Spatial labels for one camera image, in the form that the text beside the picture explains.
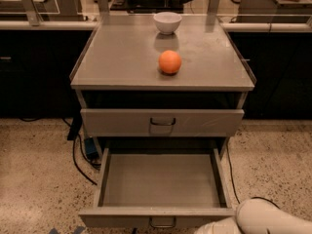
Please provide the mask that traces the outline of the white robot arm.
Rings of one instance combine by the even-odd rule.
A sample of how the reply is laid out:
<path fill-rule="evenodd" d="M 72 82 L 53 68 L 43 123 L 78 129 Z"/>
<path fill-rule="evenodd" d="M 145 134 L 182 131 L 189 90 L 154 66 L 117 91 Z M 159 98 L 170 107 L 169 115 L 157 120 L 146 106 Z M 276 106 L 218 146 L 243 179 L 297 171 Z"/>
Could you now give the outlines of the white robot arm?
<path fill-rule="evenodd" d="M 194 234 L 312 234 L 312 222 L 251 198 L 239 204 L 234 216 L 203 225 Z"/>

